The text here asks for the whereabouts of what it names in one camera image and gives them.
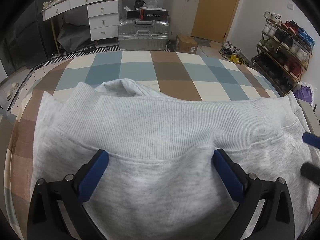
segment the gray sweatshirt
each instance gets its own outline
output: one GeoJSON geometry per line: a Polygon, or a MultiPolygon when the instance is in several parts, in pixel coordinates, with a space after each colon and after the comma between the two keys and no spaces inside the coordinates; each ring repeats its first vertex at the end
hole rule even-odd
{"type": "MultiPolygon", "coordinates": [[[[238,205],[212,165],[214,150],[223,148],[246,173],[286,180],[297,238],[309,224],[318,194],[300,176],[304,162],[320,164],[319,150],[302,142],[305,131],[292,93],[188,102],[128,79],[96,89],[79,83],[65,103],[44,93],[31,191],[37,179],[61,180],[104,149],[109,165],[84,207],[107,239],[214,239],[238,205]]],[[[243,238],[252,232],[262,205],[243,238]]]]}

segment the wooden door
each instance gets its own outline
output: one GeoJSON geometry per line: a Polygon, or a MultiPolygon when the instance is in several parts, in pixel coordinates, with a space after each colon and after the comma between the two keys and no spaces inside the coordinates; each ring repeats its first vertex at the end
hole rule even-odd
{"type": "Polygon", "coordinates": [[[200,0],[192,36],[223,42],[237,0],[200,0]]]}

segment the blue sneaker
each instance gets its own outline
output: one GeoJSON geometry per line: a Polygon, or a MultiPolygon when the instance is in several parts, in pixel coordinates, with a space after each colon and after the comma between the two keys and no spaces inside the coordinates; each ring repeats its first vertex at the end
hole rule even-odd
{"type": "Polygon", "coordinates": [[[298,29],[299,34],[297,35],[299,38],[301,38],[311,49],[315,45],[315,41],[308,35],[308,33],[303,29],[298,29]]]}

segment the metal screw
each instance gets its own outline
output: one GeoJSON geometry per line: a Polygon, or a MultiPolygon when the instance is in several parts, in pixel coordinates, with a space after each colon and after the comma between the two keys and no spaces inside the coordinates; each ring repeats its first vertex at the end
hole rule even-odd
{"type": "Polygon", "coordinates": [[[73,174],[68,174],[66,177],[65,177],[65,180],[66,181],[71,181],[71,180],[73,180],[73,174]]]}
{"type": "Polygon", "coordinates": [[[38,181],[37,181],[37,185],[41,185],[41,184],[43,184],[44,183],[44,179],[38,179],[38,181]]]}
{"type": "Polygon", "coordinates": [[[285,183],[285,179],[284,178],[278,178],[278,180],[279,180],[279,182],[281,183],[281,184],[284,184],[285,183]]]}
{"type": "Polygon", "coordinates": [[[250,178],[250,179],[257,179],[257,177],[258,177],[258,176],[257,176],[256,174],[254,174],[254,173],[252,173],[252,172],[249,173],[249,178],[250,178]]]}

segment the checkered bedsheet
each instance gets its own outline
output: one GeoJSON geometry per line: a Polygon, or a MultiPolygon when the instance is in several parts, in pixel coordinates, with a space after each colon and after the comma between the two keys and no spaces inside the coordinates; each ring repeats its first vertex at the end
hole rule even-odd
{"type": "Polygon", "coordinates": [[[280,97],[257,71],[212,57],[163,52],[116,51],[90,54],[36,70],[12,113],[17,115],[4,169],[5,217],[26,239],[33,168],[33,135],[42,94],[66,101],[79,82],[96,87],[130,78],[171,97],[189,101],[230,101],[280,97]]]}

